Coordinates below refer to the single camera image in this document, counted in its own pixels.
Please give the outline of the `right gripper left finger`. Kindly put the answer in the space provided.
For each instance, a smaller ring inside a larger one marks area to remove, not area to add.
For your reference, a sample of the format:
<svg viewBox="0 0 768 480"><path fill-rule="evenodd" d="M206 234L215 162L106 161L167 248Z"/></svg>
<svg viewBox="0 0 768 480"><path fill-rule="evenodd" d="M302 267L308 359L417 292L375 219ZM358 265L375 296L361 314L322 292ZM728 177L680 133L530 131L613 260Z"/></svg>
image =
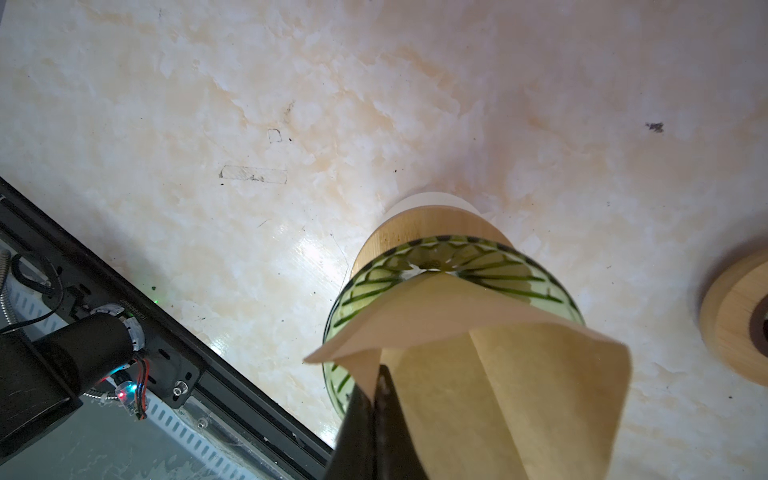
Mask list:
<svg viewBox="0 0 768 480"><path fill-rule="evenodd" d="M354 387L324 479L382 479L376 406L376 399Z"/></svg>

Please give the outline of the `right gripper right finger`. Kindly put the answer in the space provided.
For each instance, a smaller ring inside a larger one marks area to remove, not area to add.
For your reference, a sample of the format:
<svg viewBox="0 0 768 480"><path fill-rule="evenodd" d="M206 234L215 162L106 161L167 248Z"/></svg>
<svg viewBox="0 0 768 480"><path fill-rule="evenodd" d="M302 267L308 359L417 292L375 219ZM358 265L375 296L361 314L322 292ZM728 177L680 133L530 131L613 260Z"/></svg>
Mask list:
<svg viewBox="0 0 768 480"><path fill-rule="evenodd" d="M380 366L374 397L374 478L428 478L416 453L386 365Z"/></svg>

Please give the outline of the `green glass dripper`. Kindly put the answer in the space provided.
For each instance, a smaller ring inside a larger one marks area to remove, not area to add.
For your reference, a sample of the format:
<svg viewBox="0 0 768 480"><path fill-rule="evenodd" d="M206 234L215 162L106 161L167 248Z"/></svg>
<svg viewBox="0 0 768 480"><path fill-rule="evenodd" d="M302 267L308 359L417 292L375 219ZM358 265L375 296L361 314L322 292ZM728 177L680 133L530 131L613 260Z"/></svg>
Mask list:
<svg viewBox="0 0 768 480"><path fill-rule="evenodd" d="M396 286L427 274L444 274L497 292L576 325L582 313L546 268L515 248L467 235L437 235L393 247L364 263L341 289L328 314L328 342Z"/></svg>

